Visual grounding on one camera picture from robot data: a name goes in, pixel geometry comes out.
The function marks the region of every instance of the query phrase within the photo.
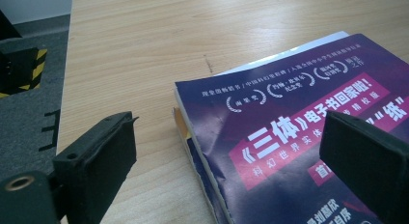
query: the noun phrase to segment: wood grain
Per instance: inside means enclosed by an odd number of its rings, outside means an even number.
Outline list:
[[[338,32],[409,61],[409,0],[73,0],[58,151],[130,110],[138,161],[103,223],[212,223],[172,117],[174,82]]]

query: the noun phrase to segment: stack of books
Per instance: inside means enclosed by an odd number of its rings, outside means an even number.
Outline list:
[[[217,222],[380,223],[319,159],[319,144],[329,110],[409,142],[408,81],[408,64],[340,32],[176,82],[177,127]]]

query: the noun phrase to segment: wooden desk surface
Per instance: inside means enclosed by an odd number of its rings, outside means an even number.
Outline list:
[[[73,0],[58,149],[130,110],[138,161],[103,223],[212,223],[172,117],[174,82],[340,30],[409,62],[409,0]]]

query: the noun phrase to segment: black plastic part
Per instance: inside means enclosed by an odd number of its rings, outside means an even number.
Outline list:
[[[0,183],[0,223],[99,223],[136,162],[131,112],[105,118],[54,157],[54,172]]]
[[[0,57],[0,92],[15,94],[20,86],[30,85],[37,66],[37,48],[29,48]]]
[[[320,157],[385,223],[409,223],[409,145],[366,121],[328,112]]]
[[[0,188],[0,223],[56,223],[53,197],[44,173],[13,176],[2,181]]]
[[[136,161],[130,112],[105,118],[53,159],[69,223],[99,223]]]

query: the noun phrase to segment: white wall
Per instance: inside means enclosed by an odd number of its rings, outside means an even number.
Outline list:
[[[0,10],[12,24],[71,13],[72,0],[0,0]]]

